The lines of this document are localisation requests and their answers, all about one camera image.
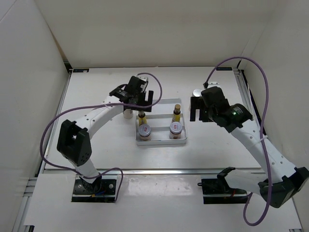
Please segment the white shaker bottle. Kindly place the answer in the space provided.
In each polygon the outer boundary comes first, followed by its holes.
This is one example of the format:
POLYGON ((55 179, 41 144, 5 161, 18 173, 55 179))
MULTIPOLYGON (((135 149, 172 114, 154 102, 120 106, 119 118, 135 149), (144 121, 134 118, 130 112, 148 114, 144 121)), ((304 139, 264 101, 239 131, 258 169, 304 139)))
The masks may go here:
POLYGON ((133 110, 131 109, 126 109, 123 111, 123 117, 125 119, 131 119, 133 117, 133 110))
POLYGON ((199 88, 196 88, 196 89, 193 90, 191 98, 194 98, 194 101, 191 101, 191 99, 190 99, 189 111, 191 111, 192 107, 194 107, 195 111, 198 109, 198 104, 199 104, 199 101, 200 101, 201 92, 202 92, 202 90, 199 89, 199 88))

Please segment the yellow small bottle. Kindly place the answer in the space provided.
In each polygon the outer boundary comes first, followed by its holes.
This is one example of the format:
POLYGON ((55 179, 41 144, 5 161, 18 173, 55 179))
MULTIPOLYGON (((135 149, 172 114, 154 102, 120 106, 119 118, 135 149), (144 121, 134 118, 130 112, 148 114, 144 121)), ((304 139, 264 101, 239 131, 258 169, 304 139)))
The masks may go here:
POLYGON ((147 123, 146 114, 144 111, 138 112, 138 120, 139 120, 139 126, 147 123))
POLYGON ((173 110, 172 122, 180 122, 180 118, 181 118, 181 105, 176 104, 173 110))

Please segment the sauce jar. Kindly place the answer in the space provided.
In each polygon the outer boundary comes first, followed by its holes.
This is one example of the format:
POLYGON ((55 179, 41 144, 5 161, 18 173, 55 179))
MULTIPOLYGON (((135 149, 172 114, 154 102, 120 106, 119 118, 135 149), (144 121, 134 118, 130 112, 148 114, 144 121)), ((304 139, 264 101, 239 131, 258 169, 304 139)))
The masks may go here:
POLYGON ((138 133, 142 141, 151 140, 151 127, 148 124, 142 124, 138 128, 138 133))
POLYGON ((169 127, 169 138, 180 139, 182 134, 183 126, 180 122, 174 121, 169 127))

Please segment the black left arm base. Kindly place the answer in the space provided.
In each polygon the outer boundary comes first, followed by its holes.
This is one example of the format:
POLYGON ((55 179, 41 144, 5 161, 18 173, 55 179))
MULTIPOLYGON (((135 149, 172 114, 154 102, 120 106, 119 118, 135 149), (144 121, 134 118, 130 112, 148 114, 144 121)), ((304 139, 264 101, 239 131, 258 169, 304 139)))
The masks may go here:
POLYGON ((76 177, 71 202, 74 203, 116 203, 123 182, 122 174, 107 174, 88 183, 76 177))

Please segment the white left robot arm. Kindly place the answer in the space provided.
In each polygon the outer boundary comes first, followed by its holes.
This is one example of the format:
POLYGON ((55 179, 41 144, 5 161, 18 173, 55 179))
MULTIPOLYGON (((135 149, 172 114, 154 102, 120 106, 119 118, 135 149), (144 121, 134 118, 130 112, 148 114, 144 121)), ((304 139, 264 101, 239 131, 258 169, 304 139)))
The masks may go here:
POLYGON ((118 86, 109 93, 102 102, 103 107, 95 107, 83 117, 75 121, 67 119, 61 124, 56 148, 74 166, 90 193, 97 193, 101 188, 99 172, 90 159, 92 137, 125 110, 138 111, 142 106, 144 111, 150 112, 154 92, 150 90, 146 100, 147 86, 147 77, 132 76, 128 84, 118 86))

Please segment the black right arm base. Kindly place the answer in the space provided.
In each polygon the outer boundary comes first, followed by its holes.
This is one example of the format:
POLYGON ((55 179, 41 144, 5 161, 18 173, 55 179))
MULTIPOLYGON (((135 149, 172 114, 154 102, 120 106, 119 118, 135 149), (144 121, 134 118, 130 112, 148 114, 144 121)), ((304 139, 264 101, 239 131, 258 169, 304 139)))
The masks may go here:
POLYGON ((202 188, 204 204, 245 204, 248 193, 245 190, 231 188, 225 177, 235 167, 227 167, 217 174, 216 178, 202 178, 197 184, 202 188))

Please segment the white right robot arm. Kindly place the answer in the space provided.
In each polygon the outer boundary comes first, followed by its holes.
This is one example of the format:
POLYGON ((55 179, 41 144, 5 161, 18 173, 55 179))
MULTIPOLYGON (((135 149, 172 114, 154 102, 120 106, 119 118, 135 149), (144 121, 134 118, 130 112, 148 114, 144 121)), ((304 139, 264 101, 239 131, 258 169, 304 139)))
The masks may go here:
POLYGON ((190 99, 190 121, 214 122, 236 138, 259 163, 265 175, 257 177, 234 167, 217 174, 217 188, 222 193, 241 189, 260 195, 270 206, 280 208, 298 193, 309 179, 306 167, 297 168, 270 140, 260 134, 252 114, 240 103, 230 105, 220 87, 210 87, 190 99))

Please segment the white divided tray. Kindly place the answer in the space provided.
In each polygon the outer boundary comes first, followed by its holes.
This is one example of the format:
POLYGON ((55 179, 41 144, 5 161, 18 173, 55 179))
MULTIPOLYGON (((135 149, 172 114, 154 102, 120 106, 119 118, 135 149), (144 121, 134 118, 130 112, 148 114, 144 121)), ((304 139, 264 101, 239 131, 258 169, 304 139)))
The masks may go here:
POLYGON ((139 135, 139 120, 136 116, 136 144, 137 145, 182 145, 187 141, 187 131, 183 114, 180 114, 180 124, 183 129, 181 137, 171 139, 169 127, 171 125, 173 110, 176 104, 182 104, 180 98, 161 99, 158 104, 152 107, 152 111, 146 113, 146 121, 151 127, 151 139, 143 141, 139 135))

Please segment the aluminium frame rail front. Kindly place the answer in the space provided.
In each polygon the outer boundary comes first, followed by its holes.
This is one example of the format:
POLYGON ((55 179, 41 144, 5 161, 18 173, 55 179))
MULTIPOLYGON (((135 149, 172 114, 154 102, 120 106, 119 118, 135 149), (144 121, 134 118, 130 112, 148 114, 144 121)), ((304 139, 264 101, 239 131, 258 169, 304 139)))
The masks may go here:
POLYGON ((123 169, 124 175, 152 175, 152 174, 218 174, 222 169, 123 169))

